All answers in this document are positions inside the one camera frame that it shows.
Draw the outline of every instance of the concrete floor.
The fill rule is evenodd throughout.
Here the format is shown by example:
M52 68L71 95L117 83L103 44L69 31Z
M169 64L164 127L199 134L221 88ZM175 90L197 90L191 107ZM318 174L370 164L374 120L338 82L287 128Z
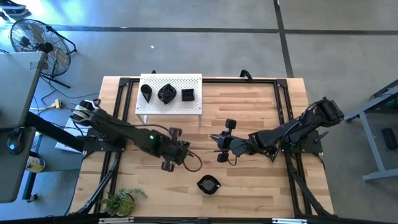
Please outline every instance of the concrete floor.
M95 27L195 27L276 29L272 0L68 0L16 1L28 6L31 18L53 25ZM280 0L286 29L397 30L395 0ZM0 49L12 51L9 31L0 30ZM248 69L254 77L286 77L279 34L173 32L62 32L74 41L68 72L59 80L73 88L70 96L100 90L105 75L202 73L238 76ZM334 99L349 113L398 75L398 35L287 35L294 77L305 80L310 101ZM50 92L40 81L36 98ZM60 98L47 98L47 103ZM42 117L65 124L70 112L48 111ZM335 213L341 217L396 222L398 178L365 184L362 175L376 163L360 121L329 129L323 141L326 176ZM40 198L0 204L0 219L63 215L78 177L81 156L46 144L44 153L62 158L71 171L39 174L34 186Z

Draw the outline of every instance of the electric fan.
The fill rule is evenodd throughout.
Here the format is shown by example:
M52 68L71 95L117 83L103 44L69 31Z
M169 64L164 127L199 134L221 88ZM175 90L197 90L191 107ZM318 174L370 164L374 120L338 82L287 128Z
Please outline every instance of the electric fan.
M64 74L71 61L70 54L76 52L76 45L59 34L51 26L33 19L21 19L12 25L10 32L12 47L16 52L42 51L47 54L48 68L42 70L42 77L69 87L53 79ZM74 47L69 51L65 40Z

